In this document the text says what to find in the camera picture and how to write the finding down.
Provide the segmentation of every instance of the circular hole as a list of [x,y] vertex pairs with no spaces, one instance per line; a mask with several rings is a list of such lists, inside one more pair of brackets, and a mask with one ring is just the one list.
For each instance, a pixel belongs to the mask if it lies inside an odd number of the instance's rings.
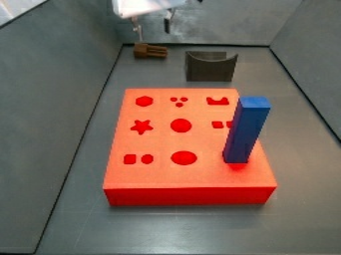
[[172,161],[181,165],[189,165],[196,163],[197,155],[191,151],[178,151],[172,155]]
[[153,163],[153,162],[154,162],[154,156],[150,155],[150,154],[144,155],[144,157],[142,157],[142,162],[144,162],[145,164]]
[[154,99],[149,96],[142,96],[137,98],[137,105],[142,108],[149,107],[154,104]]
[[170,127],[177,132],[188,132],[192,129],[192,123],[187,119],[177,119],[172,122]]

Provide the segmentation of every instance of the gray wall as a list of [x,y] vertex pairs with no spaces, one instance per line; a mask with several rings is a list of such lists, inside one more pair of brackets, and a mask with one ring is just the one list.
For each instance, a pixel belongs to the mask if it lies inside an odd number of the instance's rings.
[[41,240],[122,48],[110,13],[53,0],[0,30],[0,252]]
[[47,0],[0,0],[0,26]]
[[[196,0],[177,8],[170,34],[165,32],[166,11],[144,15],[141,24],[150,43],[265,45],[271,42],[302,0]],[[118,19],[124,42],[138,40],[130,20]]]
[[341,1],[306,0],[271,49],[341,138]]

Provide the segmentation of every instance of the dark gray bin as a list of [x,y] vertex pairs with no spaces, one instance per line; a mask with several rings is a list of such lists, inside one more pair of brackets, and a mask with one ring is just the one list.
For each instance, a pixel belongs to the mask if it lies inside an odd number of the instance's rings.
[[239,55],[227,52],[187,52],[187,80],[189,82],[231,82]]

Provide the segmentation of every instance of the gray floor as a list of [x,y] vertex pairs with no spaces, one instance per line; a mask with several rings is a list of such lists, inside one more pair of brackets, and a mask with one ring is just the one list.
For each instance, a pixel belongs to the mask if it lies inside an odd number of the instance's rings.
[[[187,50],[239,53],[232,83],[188,83]],[[268,96],[261,141],[279,181],[264,206],[112,208],[102,190],[126,88],[239,88]],[[136,60],[126,47],[82,142],[39,254],[340,253],[340,143],[268,48],[170,47]]]

